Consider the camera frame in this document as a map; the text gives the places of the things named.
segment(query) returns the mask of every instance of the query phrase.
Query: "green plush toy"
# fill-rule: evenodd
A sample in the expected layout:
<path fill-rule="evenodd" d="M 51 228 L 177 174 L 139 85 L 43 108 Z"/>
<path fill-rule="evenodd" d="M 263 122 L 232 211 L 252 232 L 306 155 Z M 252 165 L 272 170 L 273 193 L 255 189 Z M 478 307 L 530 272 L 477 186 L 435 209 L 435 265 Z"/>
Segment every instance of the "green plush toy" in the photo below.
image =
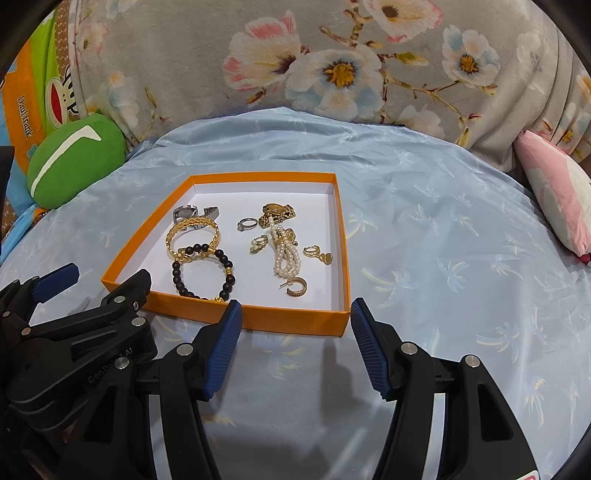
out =
<path fill-rule="evenodd" d="M 125 140 L 99 113 L 63 125 L 35 150 L 27 187 L 40 207 L 58 208 L 123 165 Z"/>

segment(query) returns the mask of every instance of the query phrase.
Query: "jewelry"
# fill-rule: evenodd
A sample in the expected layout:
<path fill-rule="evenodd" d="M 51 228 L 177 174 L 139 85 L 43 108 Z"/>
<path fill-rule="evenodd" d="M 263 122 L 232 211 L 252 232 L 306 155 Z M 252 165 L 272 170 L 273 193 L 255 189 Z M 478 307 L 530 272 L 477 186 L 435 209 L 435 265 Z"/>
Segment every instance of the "jewelry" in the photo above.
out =
<path fill-rule="evenodd" d="M 257 236 L 251 242 L 251 253 L 252 254 L 259 253 L 268 244 L 269 244 L 269 237 L 267 237 L 266 235 Z"/>
<path fill-rule="evenodd" d="M 283 220 L 293 218 L 296 216 L 296 211 L 291 205 L 279 205 L 278 203 L 267 203 L 262 208 L 262 216 L 258 219 L 258 223 L 263 228 L 269 228 L 269 217 L 273 218 L 276 225 Z"/>
<path fill-rule="evenodd" d="M 301 285 L 301 290 L 293 291 L 292 289 L 288 288 L 285 291 L 285 293 L 287 293 L 290 297 L 301 297 L 304 293 L 306 293 L 306 290 L 308 290 L 308 284 L 306 283 L 306 281 L 303 278 L 294 277 L 291 283 L 286 281 L 284 284 L 279 285 L 279 288 L 283 288 L 287 285 L 292 285 L 294 283 L 299 283 Z"/>
<path fill-rule="evenodd" d="M 238 222 L 238 229 L 243 232 L 244 230 L 252 230 L 257 225 L 258 220 L 256 218 L 243 218 Z"/>
<path fill-rule="evenodd" d="M 187 227 L 191 227 L 193 225 L 204 225 L 210 226 L 213 228 L 216 233 L 213 236 L 213 239 L 209 244 L 195 244 L 192 247 L 187 248 L 179 248 L 176 252 L 173 250 L 171 243 L 173 241 L 174 236 L 179 233 L 180 231 L 185 230 Z M 168 249 L 168 253 L 172 255 L 175 261 L 179 263 L 191 262 L 193 258 L 191 257 L 193 254 L 198 254 L 199 258 L 208 257 L 211 254 L 216 252 L 216 248 L 220 242 L 220 230 L 217 227 L 216 222 L 210 220 L 206 217 L 189 217 L 185 218 L 184 220 L 179 221 L 175 224 L 166 235 L 166 248 Z"/>
<path fill-rule="evenodd" d="M 272 216 L 269 216 L 269 223 L 271 225 L 271 237 L 275 245 L 275 264 L 273 266 L 273 273 L 280 278 L 287 280 L 291 285 L 294 278 L 300 273 L 301 261 L 297 253 L 297 248 L 293 244 L 292 236 L 287 234 L 282 226 L 276 226 Z"/>
<path fill-rule="evenodd" d="M 325 265 L 330 265 L 333 261 L 333 255 L 331 253 L 321 254 L 318 245 L 304 248 L 304 255 L 309 258 L 319 258 Z"/>
<path fill-rule="evenodd" d="M 184 251 L 187 254 L 191 254 L 193 251 L 203 251 L 202 249 L 209 248 L 208 244 L 195 244 L 192 247 L 187 247 Z M 228 257 L 224 255 L 223 250 L 217 249 L 213 253 L 220 263 L 223 265 L 225 272 L 226 272 L 226 281 L 222 285 L 222 289 L 217 297 L 212 299 L 213 301 L 224 302 L 230 298 L 230 292 L 233 289 L 233 285 L 236 283 L 236 278 L 232 275 L 232 267 L 234 264 L 228 260 Z M 178 261 L 173 262 L 173 283 L 178 290 L 178 294 L 182 297 L 190 297 L 192 299 L 200 299 L 201 297 L 196 296 L 192 291 L 189 291 L 185 284 L 183 283 L 183 279 L 181 278 L 181 264 Z"/>
<path fill-rule="evenodd" d="M 203 215 L 201 216 L 209 218 L 210 220 L 215 220 L 219 216 L 219 214 L 219 208 L 206 207 L 203 209 Z M 197 216 L 199 216 L 199 208 L 195 207 L 195 205 L 181 205 L 180 207 L 175 208 L 173 211 L 174 223 L 179 223 L 181 220 Z M 190 228 L 193 230 L 201 230 L 201 228 L 205 227 L 206 225 L 193 225 Z"/>

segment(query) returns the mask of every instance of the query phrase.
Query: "silver ring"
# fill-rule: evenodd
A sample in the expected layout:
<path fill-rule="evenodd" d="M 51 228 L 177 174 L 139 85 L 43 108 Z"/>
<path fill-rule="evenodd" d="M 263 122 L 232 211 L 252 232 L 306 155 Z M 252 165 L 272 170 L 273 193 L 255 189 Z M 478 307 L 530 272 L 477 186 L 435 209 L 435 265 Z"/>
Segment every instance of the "silver ring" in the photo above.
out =
<path fill-rule="evenodd" d="M 238 222 L 238 229 L 243 232 L 244 230 L 252 230 L 258 225 L 256 218 L 243 218 Z"/>

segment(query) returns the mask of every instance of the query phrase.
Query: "gold bracelet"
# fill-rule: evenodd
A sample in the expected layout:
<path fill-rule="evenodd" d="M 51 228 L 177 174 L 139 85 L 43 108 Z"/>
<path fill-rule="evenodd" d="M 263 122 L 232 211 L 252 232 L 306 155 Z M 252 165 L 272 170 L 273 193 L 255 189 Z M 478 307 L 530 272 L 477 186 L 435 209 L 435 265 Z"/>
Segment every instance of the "gold bracelet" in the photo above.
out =
<path fill-rule="evenodd" d="M 180 232 L 181 230 L 187 228 L 188 226 L 194 226 L 194 225 L 210 226 L 211 228 L 213 228 L 216 231 L 215 235 L 213 236 L 212 241 L 209 242 L 209 245 L 204 244 L 204 245 L 208 245 L 207 250 L 201 249 L 199 252 L 193 250 L 193 252 L 191 254 L 188 254 L 185 251 L 186 250 L 185 248 L 179 248 L 175 252 L 173 250 L 173 247 L 171 246 L 174 236 L 178 232 Z M 179 263 L 186 263 L 186 262 L 193 261 L 193 259 L 191 257 L 191 255 L 193 255 L 193 254 L 198 254 L 199 258 L 208 257 L 209 255 L 211 255 L 212 253 L 214 253 L 216 251 L 216 248 L 219 245 L 219 242 L 220 242 L 220 230 L 217 227 L 217 223 L 214 222 L 213 220 L 210 220 L 207 217 L 189 217 L 185 220 L 181 220 L 179 223 L 175 224 L 170 229 L 168 234 L 166 235 L 166 248 L 168 249 L 168 252 L 170 253 L 170 255 L 172 255 L 172 257 L 174 258 L 174 260 Z"/>

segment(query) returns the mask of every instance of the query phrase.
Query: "floral pillow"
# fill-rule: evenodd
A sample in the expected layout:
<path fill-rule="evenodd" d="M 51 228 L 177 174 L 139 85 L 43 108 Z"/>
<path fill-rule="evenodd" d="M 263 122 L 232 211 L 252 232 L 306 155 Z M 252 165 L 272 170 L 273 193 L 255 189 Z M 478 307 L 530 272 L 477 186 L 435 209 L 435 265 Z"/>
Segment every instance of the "floral pillow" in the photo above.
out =
<path fill-rule="evenodd" d="M 567 154 L 533 132 L 515 140 L 540 208 L 566 248 L 591 252 L 591 180 Z"/>
<path fill-rule="evenodd" d="M 528 126 L 591 153 L 589 77 L 531 0 L 174 0 L 165 14 L 161 0 L 73 3 L 74 85 L 134 144 L 288 106 L 403 124 L 502 170 Z"/>

